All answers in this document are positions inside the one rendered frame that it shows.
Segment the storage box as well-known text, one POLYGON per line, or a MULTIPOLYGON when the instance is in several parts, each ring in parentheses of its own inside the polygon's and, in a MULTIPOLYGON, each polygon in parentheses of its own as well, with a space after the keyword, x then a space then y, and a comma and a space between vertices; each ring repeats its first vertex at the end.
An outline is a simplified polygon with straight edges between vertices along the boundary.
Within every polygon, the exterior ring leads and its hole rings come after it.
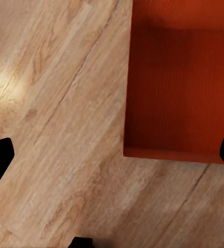
POLYGON ((123 156, 224 164, 224 0, 133 0, 123 156))

